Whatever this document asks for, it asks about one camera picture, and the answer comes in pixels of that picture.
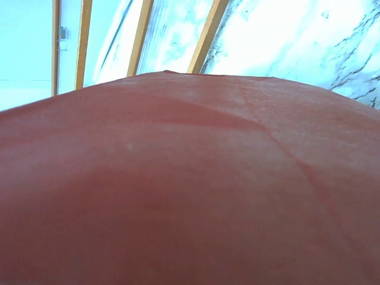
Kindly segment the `red brown paper bag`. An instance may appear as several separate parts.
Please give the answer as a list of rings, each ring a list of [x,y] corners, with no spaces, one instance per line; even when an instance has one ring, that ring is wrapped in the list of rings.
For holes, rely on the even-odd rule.
[[[378,284],[379,111],[154,72],[1,113],[2,284]]]

